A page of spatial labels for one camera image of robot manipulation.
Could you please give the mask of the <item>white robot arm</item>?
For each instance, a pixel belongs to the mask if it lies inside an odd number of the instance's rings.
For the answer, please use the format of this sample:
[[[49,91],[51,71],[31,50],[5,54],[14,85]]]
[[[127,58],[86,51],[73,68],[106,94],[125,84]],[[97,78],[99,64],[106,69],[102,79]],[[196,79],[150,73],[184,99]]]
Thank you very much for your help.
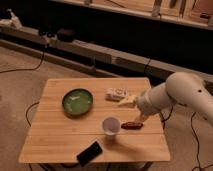
[[[135,101],[141,114],[146,116],[175,104],[187,106],[202,114],[213,127],[213,96],[205,88],[205,81],[196,74],[173,73],[164,83],[138,94]]]

